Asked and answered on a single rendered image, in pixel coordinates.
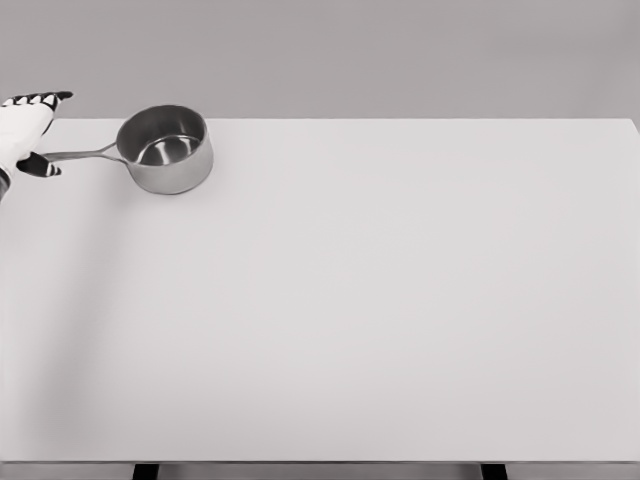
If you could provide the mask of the steel saucepan with long handle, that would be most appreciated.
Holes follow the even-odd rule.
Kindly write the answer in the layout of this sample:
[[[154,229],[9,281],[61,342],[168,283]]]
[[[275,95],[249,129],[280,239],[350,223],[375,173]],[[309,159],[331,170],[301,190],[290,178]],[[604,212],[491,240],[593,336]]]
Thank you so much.
[[[206,121],[181,105],[141,110],[119,128],[115,141],[97,150],[48,152],[51,162],[103,158],[126,166],[134,182],[153,194],[188,192],[211,173],[212,141]]]

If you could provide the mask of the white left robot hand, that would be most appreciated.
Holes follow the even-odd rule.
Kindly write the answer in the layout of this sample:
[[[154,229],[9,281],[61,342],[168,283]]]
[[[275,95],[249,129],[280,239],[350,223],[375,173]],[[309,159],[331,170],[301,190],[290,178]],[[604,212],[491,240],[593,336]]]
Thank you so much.
[[[49,178],[59,167],[35,152],[51,127],[59,104],[71,91],[39,92],[14,96],[0,106],[0,171],[11,182],[18,171]]]

